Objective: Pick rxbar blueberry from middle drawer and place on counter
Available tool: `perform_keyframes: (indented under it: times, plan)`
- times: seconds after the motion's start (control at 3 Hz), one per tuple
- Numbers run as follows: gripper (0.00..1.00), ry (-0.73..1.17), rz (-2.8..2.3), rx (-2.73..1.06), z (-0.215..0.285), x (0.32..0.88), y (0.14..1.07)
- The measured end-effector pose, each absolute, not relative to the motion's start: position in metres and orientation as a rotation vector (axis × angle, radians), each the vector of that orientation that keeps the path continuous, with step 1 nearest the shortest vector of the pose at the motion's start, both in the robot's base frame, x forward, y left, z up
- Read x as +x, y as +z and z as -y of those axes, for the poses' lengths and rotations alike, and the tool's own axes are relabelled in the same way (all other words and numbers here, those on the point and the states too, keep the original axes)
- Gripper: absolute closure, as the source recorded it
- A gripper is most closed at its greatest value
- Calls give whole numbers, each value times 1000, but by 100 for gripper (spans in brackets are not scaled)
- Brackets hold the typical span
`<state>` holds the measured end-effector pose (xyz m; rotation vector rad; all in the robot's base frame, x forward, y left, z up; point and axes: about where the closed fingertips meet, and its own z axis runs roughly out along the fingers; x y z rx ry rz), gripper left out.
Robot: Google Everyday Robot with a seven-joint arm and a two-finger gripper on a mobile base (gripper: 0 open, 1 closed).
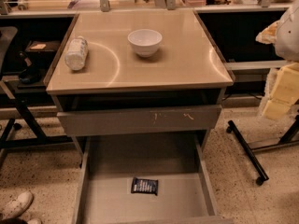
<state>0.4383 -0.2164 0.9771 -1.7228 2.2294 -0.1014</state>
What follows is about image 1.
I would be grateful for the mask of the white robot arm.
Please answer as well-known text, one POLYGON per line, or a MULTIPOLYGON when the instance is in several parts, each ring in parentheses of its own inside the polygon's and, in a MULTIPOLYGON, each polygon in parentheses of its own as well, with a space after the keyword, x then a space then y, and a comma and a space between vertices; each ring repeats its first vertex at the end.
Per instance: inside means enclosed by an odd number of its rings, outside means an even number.
POLYGON ((263 29, 255 38, 272 44, 278 57, 289 61, 268 79, 268 91, 262 115, 280 119, 299 100, 299 0, 295 0, 278 21, 263 29))

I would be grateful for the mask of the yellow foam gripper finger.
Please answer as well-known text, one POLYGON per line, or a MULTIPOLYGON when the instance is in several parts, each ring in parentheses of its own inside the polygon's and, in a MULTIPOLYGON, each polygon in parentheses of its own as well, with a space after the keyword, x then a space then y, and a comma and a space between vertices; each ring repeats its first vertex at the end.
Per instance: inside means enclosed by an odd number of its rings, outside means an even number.
POLYGON ((262 111, 267 119, 281 119, 299 100, 299 63, 282 66, 262 111))

